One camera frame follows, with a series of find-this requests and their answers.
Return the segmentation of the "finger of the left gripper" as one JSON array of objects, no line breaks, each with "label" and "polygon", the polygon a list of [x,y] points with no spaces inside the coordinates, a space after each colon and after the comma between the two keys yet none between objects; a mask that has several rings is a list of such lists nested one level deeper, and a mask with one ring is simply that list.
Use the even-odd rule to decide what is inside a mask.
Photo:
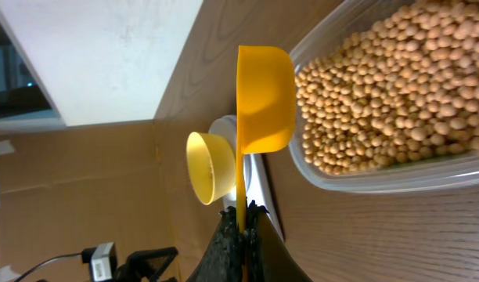
[{"label": "finger of the left gripper", "polygon": [[113,280],[141,282],[146,278],[149,282],[158,281],[177,256],[175,247],[136,251],[115,271]]}]

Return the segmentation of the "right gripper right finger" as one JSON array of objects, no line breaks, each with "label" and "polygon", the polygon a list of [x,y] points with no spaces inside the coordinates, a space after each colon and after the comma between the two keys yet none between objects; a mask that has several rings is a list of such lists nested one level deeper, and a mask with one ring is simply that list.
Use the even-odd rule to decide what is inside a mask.
[{"label": "right gripper right finger", "polygon": [[265,206],[251,201],[247,208],[247,272],[249,281],[311,282],[295,262],[272,225]]}]

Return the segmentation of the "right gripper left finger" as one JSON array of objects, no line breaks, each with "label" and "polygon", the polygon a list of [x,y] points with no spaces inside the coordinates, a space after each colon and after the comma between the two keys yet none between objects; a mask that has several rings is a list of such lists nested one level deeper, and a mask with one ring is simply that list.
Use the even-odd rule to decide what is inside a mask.
[{"label": "right gripper left finger", "polygon": [[243,239],[233,206],[220,211],[220,220],[198,266],[187,279],[192,282],[243,280]]}]

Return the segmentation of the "pale yellow bowl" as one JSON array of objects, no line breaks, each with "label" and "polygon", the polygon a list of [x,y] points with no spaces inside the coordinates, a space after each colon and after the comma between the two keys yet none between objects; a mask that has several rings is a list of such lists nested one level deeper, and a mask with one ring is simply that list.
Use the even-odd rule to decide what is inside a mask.
[{"label": "pale yellow bowl", "polygon": [[236,185],[236,162],[227,139],[209,133],[191,132],[186,141],[186,162],[193,191],[209,205]]}]

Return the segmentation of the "yellow measuring scoop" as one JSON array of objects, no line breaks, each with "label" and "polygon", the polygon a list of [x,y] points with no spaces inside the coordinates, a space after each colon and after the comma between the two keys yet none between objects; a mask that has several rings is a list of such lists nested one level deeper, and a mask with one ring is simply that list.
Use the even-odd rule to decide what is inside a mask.
[{"label": "yellow measuring scoop", "polygon": [[294,66],[275,46],[241,45],[236,68],[236,223],[247,228],[244,156],[285,148],[294,134]]}]

